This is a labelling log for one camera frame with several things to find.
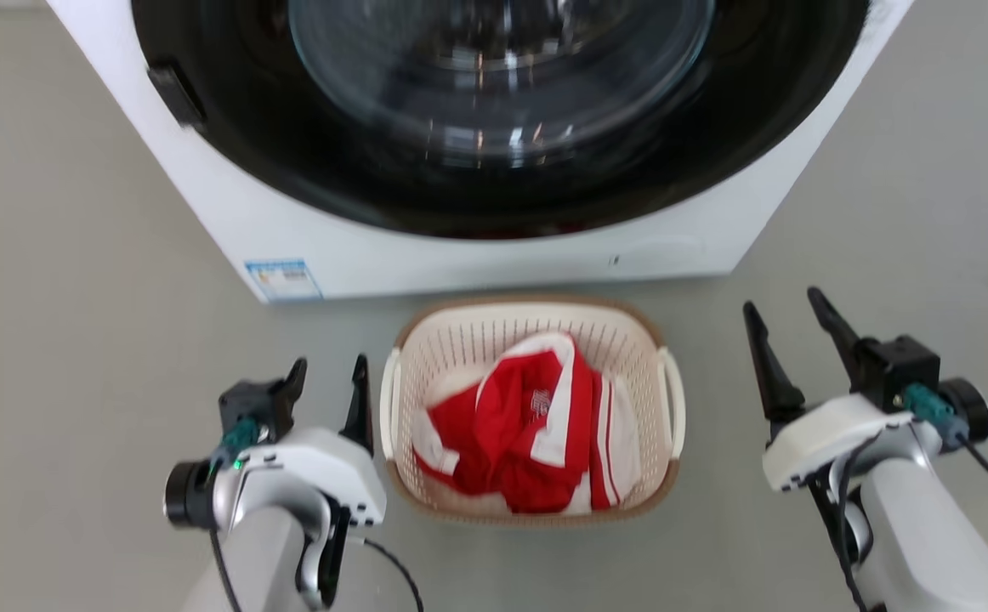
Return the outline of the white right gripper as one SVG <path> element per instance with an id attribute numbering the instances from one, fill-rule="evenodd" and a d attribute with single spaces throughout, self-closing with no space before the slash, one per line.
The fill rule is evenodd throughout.
<path id="1" fill-rule="evenodd" d="M 819 287 L 810 286 L 806 296 L 818 325 L 832 339 L 850 387 L 862 388 L 863 338 Z M 764 475 L 771 490 L 785 491 L 804 484 L 824 466 L 832 465 L 838 457 L 874 439 L 883 430 L 914 421 L 910 411 L 883 413 L 860 394 L 826 400 L 804 414 L 803 392 L 793 386 L 771 348 L 769 329 L 754 302 L 746 301 L 742 313 L 764 417 L 771 425 L 786 424 L 763 453 Z"/>

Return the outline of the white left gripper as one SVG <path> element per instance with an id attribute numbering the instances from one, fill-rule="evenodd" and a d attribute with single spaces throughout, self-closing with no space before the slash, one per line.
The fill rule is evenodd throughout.
<path id="1" fill-rule="evenodd" d="M 277 386 L 280 411 L 292 411 L 308 370 L 297 358 Z M 381 524 L 388 496 L 373 458 L 371 384 L 366 354 L 355 358 L 345 425 L 337 433 L 301 428 L 273 445 L 255 445 L 227 462 L 213 481 L 213 516 L 233 530 L 261 510 L 281 510 L 304 530 L 326 530 L 333 507 L 350 512 L 357 525 Z"/>

